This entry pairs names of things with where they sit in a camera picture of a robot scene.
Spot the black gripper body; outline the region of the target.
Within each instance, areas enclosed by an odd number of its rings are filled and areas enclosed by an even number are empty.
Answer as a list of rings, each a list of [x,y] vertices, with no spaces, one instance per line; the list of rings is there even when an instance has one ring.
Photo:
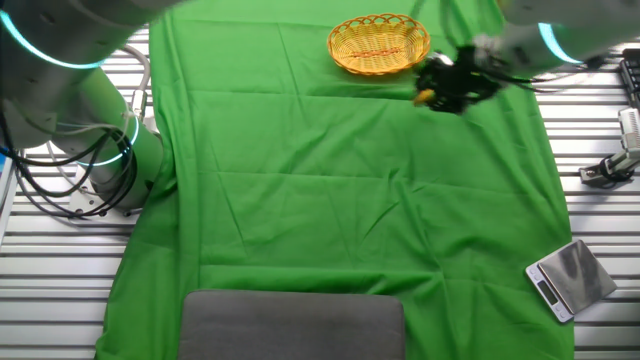
[[[472,45],[457,48],[456,58],[451,60],[442,53],[432,56],[432,68],[436,88],[435,98],[446,101],[446,112],[462,114],[474,104],[497,94],[501,85],[491,80],[475,63],[476,48]]]

